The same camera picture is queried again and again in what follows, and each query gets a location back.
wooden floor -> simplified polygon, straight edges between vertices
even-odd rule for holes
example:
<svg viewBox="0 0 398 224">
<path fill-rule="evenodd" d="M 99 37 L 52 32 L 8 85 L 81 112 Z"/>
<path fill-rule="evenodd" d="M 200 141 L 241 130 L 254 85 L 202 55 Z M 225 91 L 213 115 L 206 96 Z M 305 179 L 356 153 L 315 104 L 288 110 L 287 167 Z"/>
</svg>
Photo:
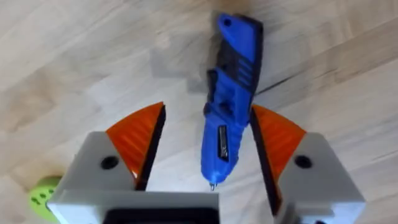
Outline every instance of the wooden floor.
<svg viewBox="0 0 398 224">
<path fill-rule="evenodd" d="M 323 133 L 368 206 L 398 223 L 397 0 L 1 0 L 0 223 L 45 223 L 27 192 L 62 174 L 88 132 L 164 101 L 151 190 L 209 191 L 200 173 L 217 11 L 265 25 L 254 101 Z M 246 130 L 218 187 L 223 223 L 272 223 Z"/>
</svg>

orange gripper pad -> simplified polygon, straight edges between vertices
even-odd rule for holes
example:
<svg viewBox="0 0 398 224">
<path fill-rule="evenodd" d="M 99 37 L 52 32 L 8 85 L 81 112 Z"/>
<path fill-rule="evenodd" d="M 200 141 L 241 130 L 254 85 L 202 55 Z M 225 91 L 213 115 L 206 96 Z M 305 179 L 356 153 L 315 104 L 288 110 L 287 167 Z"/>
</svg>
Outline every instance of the orange gripper pad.
<svg viewBox="0 0 398 224">
<path fill-rule="evenodd" d="M 289 119 L 271 110 L 258 105 L 253 105 L 252 109 L 261 129 L 272 176 L 277 182 L 306 132 Z"/>
<path fill-rule="evenodd" d="M 127 168 L 137 175 L 136 182 L 139 181 L 149 153 L 152 154 L 153 162 L 164 119 L 165 108 L 163 102 L 160 102 L 130 114 L 106 130 Z"/>
</svg>

green object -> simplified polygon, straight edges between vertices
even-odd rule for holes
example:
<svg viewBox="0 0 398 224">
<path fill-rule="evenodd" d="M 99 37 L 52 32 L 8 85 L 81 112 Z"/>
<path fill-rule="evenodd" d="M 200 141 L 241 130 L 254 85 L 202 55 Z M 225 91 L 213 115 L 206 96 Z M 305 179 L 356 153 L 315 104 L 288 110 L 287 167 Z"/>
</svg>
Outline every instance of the green object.
<svg viewBox="0 0 398 224">
<path fill-rule="evenodd" d="M 33 211 L 46 220 L 57 222 L 54 214 L 47 207 L 47 201 L 51 198 L 61 177 L 45 177 L 29 192 L 29 203 Z"/>
</svg>

black screw hole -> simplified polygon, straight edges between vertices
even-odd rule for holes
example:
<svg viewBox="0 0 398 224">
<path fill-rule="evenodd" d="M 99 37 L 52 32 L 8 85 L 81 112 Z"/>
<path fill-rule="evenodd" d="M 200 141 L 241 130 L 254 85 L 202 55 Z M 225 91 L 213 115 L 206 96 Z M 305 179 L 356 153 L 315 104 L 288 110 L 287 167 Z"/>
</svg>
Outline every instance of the black screw hole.
<svg viewBox="0 0 398 224">
<path fill-rule="evenodd" d="M 309 169 L 312 167 L 312 161 L 307 156 L 296 156 L 294 162 L 302 169 Z"/>
<path fill-rule="evenodd" d="M 232 24 L 231 19 L 225 19 L 224 20 L 224 25 L 230 26 Z"/>
<path fill-rule="evenodd" d="M 113 169 L 119 164 L 116 156 L 107 156 L 101 161 L 101 168 L 104 170 Z"/>
</svg>

